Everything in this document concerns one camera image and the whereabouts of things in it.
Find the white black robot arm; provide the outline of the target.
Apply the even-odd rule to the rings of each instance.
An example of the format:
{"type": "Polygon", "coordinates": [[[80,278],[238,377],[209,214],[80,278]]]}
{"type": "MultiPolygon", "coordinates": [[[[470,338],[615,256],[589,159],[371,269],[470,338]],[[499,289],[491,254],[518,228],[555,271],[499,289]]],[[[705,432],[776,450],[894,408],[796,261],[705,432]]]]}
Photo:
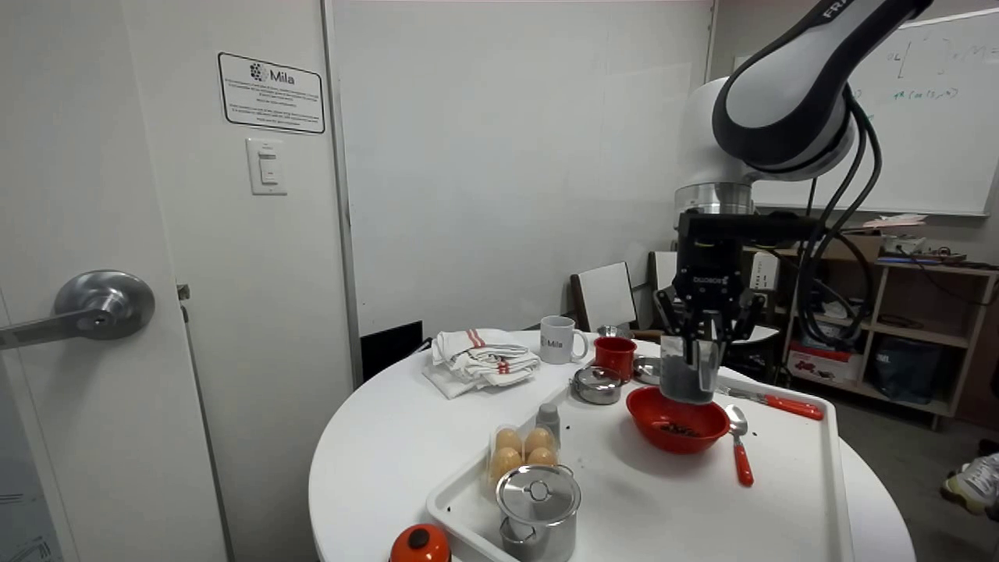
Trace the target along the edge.
{"type": "Polygon", "coordinates": [[[818,0],[799,21],[724,77],[695,92],[688,114],[679,192],[707,188],[721,204],[677,215],[670,318],[688,365],[712,365],[752,331],[744,249],[803,245],[799,278],[810,278],[833,237],[826,220],[752,214],[740,196],[756,183],[803,183],[831,172],[855,136],[872,136],[850,74],[899,26],[934,0],[818,0]]]}

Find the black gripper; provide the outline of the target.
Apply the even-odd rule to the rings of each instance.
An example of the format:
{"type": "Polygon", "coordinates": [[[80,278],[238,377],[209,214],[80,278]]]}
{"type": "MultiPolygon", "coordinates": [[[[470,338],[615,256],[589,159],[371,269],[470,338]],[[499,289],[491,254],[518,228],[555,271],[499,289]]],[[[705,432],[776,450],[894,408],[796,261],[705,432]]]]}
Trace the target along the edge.
{"type": "Polygon", "coordinates": [[[707,342],[707,365],[719,368],[729,342],[745,342],[763,318],[763,300],[748,290],[744,249],[776,245],[771,215],[707,215],[688,209],[677,223],[677,271],[654,294],[664,325],[664,355],[691,364],[688,342],[707,342]]]}

